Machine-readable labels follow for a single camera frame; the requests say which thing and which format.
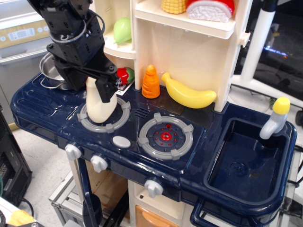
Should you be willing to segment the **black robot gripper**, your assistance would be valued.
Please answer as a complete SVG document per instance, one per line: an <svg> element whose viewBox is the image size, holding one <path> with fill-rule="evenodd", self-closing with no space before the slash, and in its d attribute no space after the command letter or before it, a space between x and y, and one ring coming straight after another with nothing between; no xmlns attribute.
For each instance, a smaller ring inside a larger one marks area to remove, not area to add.
<svg viewBox="0 0 303 227"><path fill-rule="evenodd" d="M101 101L109 103L119 77L116 66L103 52L104 29L96 13L89 10L80 17L71 10L46 11L46 22L53 41L47 50L53 54L54 65L67 85L79 91L90 76L96 79Z"/></svg>

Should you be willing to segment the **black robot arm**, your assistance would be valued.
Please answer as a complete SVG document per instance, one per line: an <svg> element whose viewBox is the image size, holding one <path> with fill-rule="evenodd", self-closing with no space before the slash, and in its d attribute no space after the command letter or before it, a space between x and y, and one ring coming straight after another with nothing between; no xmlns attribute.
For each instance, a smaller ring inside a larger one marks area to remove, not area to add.
<svg viewBox="0 0 303 227"><path fill-rule="evenodd" d="M95 79L104 103L117 91L117 67L105 56L103 19L90 10L90 0L31 0L50 30L47 46L54 65L72 89L78 91L87 77Z"/></svg>

